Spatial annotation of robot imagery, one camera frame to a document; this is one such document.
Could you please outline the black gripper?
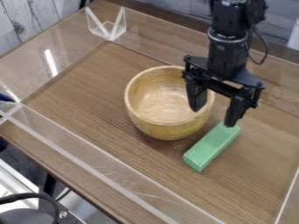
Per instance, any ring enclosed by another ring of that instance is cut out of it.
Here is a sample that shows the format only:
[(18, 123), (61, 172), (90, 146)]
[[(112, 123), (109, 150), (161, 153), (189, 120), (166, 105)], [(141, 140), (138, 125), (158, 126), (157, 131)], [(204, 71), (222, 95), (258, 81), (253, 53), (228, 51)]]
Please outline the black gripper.
[(248, 32), (240, 37), (224, 36), (208, 29), (208, 57), (182, 57), (185, 89), (190, 110), (197, 112), (206, 103), (210, 90), (230, 99), (224, 117), (224, 126), (230, 128), (248, 108), (257, 106), (265, 85), (248, 71)]

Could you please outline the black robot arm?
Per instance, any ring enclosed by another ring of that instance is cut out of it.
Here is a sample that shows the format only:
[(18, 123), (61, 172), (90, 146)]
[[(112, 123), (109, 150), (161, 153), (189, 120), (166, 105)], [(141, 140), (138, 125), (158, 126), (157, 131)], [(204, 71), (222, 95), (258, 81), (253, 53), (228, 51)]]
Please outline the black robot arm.
[(233, 127), (248, 109), (257, 106), (262, 81), (246, 69), (257, 24), (265, 19), (265, 0), (209, 0), (212, 16), (206, 32), (209, 51), (205, 58), (186, 55), (181, 77), (188, 103), (198, 111), (206, 102), (206, 92), (229, 98), (224, 125)]

